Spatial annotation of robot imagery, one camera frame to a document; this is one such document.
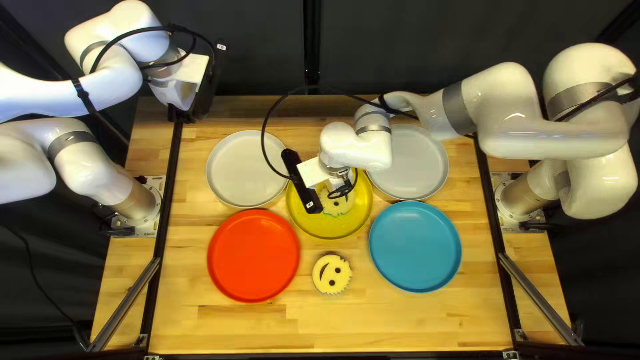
smiley face sponge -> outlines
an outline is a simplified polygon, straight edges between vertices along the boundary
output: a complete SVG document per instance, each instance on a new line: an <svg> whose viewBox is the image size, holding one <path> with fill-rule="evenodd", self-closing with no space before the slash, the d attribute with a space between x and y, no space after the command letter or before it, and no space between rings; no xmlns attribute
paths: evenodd
<svg viewBox="0 0 640 360"><path fill-rule="evenodd" d="M349 261L338 255L325 255L316 261L311 276L318 291L336 295L347 288L351 280L351 267Z"/></svg>

black backdrop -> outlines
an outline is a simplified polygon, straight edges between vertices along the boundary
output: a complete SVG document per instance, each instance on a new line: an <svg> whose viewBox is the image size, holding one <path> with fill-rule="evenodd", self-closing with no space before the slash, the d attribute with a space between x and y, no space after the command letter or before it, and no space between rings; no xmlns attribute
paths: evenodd
<svg viewBox="0 0 640 360"><path fill-rule="evenodd" d="M64 34L117 2L0 0L71 76L80 71L64 47ZM230 52L219 94L243 95L281 94L304 85L305 79L361 94L432 92L502 61L522 63L540 83L553 55L569 45L596 40L630 0L147 3L163 23L182 24L211 39L223 37ZM619 35L609 39L640 63L640 25ZM47 77L29 54L9 51L6 42L0 47L0 60L24 61L21 71ZM310 77L305 70L318 73ZM132 98L107 111L127 136L134 109ZM637 129L632 140L636 161L640 159L634 145L640 143ZM111 149L107 141L101 144ZM61 185L45 197L0 206L0 218L25 230L34 243L44 286L85 324L93 318L107 246L97 234L99 221L89 214L90 203ZM635 330L640 320L636 309L640 266L635 265L635 254L640 245L627 235L639 218L638 204L636 194L624 211L588 224L562 219L561 213L552 216L553 221L578 226L552 233L551 239L572 320L585 321L586 340L593 343L640 343ZM21 218L27 216L31 221L25 223ZM77 350L64 319L29 280L22 251L18 239L0 230L0 274L4 274L0 331L17 336L44 325L61 329L48 337L48 347L31 343L9 349L5 342L4 358Z"/></svg>

yellow bowl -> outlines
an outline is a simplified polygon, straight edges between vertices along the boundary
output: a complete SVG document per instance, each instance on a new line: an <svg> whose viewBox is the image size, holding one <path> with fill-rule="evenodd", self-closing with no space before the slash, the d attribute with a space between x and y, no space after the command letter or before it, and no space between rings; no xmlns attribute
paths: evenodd
<svg viewBox="0 0 640 360"><path fill-rule="evenodd" d="M316 188L316 193L324 206L323 212L307 214L293 183L289 182L287 210L294 224L305 233L325 240L344 238L360 230L367 223L373 205L373 190L367 175L362 170L358 170L356 187L346 195L346 200L351 201L348 209L344 207L345 197L327 199L327 190L323 189L323 186L319 185Z"/></svg>

white plate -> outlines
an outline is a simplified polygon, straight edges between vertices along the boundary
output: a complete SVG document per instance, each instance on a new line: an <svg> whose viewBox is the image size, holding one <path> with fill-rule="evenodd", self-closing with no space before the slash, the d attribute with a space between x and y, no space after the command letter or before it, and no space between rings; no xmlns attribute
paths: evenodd
<svg viewBox="0 0 640 360"><path fill-rule="evenodd" d="M396 124L391 129L393 164L386 170L368 171L371 182L400 200L421 200L436 193L449 173L442 144L419 126Z"/></svg>
<svg viewBox="0 0 640 360"><path fill-rule="evenodd" d="M269 161L287 175L280 157L285 146L275 136L264 135ZM225 204L255 208L273 200L287 185L264 161L260 131L244 130L222 139L211 151L206 167L209 188Z"/></svg>

orange plate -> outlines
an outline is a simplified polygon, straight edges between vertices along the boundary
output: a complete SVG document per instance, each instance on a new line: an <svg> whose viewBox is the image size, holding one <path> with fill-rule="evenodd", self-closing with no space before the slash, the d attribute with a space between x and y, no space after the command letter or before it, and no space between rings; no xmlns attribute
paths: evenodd
<svg viewBox="0 0 640 360"><path fill-rule="evenodd" d="M284 290L296 275L300 241L280 216L246 210L228 218L213 234L207 252L209 276L227 297L262 302Z"/></svg>

